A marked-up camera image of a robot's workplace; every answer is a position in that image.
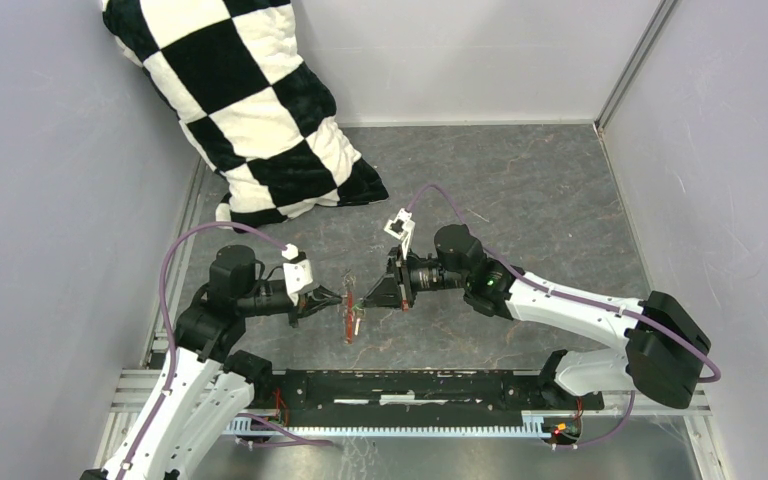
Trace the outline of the metal key holder red handle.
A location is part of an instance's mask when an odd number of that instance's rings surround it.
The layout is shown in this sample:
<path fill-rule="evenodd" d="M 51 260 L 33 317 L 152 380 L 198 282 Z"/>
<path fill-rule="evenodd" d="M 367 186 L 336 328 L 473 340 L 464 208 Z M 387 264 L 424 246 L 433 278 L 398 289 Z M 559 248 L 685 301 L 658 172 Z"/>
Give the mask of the metal key holder red handle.
<path fill-rule="evenodd" d="M 345 310 L 345 342 L 351 345 L 356 335 L 356 310 L 355 310 L 355 276 L 351 270 L 347 270 L 343 275 L 344 289 L 344 310 Z"/>

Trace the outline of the small green object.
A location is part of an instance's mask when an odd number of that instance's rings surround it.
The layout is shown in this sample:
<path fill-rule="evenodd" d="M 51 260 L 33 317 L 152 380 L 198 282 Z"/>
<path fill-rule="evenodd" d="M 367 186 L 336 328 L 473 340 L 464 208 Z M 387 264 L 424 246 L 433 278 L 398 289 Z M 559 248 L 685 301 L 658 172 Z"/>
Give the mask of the small green object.
<path fill-rule="evenodd" d="M 349 336 L 354 338 L 358 335 L 360 329 L 360 323 L 365 315 L 365 309 L 363 302 L 354 304 L 349 311 Z"/>

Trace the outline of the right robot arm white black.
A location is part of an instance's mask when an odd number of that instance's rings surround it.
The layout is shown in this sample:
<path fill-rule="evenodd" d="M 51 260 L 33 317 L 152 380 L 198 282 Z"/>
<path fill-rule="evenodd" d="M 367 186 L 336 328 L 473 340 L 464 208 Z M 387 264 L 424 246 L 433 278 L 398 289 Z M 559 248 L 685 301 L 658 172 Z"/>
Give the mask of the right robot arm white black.
<path fill-rule="evenodd" d="M 463 224 L 440 228 L 427 257 L 410 249 L 412 221 L 396 219 L 385 230 L 400 243 L 363 307 L 406 311 L 422 292 L 460 289 L 482 315 L 548 325 L 601 344 L 550 356 L 537 382 L 545 405 L 562 408 L 575 397 L 635 390 L 669 408 L 689 407 L 711 344 L 673 296 L 652 291 L 643 300 L 621 298 L 550 282 L 495 258 Z"/>

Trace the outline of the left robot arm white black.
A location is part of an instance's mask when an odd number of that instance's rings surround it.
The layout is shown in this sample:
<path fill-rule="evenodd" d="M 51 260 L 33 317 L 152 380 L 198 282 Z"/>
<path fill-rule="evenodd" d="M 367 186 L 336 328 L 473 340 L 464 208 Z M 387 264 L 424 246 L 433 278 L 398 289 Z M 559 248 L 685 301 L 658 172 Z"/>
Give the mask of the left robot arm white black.
<path fill-rule="evenodd" d="M 236 350 L 251 317 L 301 318 L 342 303 L 316 286 L 309 260 L 291 250 L 283 276 L 265 277 L 254 251 L 231 245 L 216 254 L 208 281 L 178 317 L 163 368 L 122 444 L 85 479 L 190 479 L 213 444 L 246 407 L 274 394 L 271 362 Z"/>

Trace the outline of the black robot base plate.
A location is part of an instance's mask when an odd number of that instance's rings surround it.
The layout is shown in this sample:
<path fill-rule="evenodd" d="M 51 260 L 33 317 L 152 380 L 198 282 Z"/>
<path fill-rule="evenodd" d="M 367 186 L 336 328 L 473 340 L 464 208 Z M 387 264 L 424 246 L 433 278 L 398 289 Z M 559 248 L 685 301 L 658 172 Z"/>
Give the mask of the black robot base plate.
<path fill-rule="evenodd" d="M 520 370 L 287 370 L 257 383 L 250 406 L 286 413 L 292 427 L 494 427 L 605 402 Z"/>

